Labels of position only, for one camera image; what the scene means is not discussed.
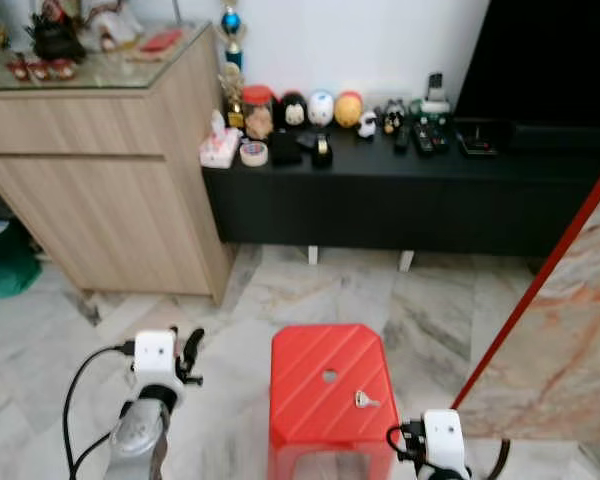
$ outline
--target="wooden cabinet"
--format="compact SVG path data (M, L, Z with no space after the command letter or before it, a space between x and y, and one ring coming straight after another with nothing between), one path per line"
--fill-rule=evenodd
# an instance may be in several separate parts
M197 153L216 76L207 27L146 89L0 94L0 193L78 288L221 300Z

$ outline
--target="red plastic stool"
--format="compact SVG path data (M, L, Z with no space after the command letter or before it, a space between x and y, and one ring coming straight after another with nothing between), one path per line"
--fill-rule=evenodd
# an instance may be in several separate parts
M379 405L359 408L363 391ZM369 479L389 476L386 443L399 423L382 339L364 325L287 327L273 339L269 480L291 480L301 455L348 450L368 454Z

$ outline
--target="white wall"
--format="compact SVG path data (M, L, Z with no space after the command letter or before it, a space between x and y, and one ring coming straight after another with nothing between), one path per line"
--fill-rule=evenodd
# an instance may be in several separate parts
M326 88L420 96L442 71L450 98L462 87L489 0L238 0L249 30L247 83L276 93ZM133 0L142 19L171 19L171 0ZM218 23L220 0L180 0L187 19Z

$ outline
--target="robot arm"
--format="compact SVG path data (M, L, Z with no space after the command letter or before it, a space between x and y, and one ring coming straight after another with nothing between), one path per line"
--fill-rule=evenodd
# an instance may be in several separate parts
M182 355L176 332L143 331L136 336L134 372L136 400L126 402L111 432L111 458L105 480L160 480L167 454L167 431L173 409L184 398L184 385L202 385L189 376L204 330L189 338Z
M400 431L402 450L394 442ZM460 417L455 410L428 410L420 420L411 420L387 432L387 441L398 460L412 461L418 480L469 480L464 464L464 440Z

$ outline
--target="cabinet drawer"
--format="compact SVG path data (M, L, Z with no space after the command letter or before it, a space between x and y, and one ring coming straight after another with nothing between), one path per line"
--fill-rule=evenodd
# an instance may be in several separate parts
M209 294L163 162L0 157L0 193L80 288Z
M138 98L0 99L0 153L159 154Z

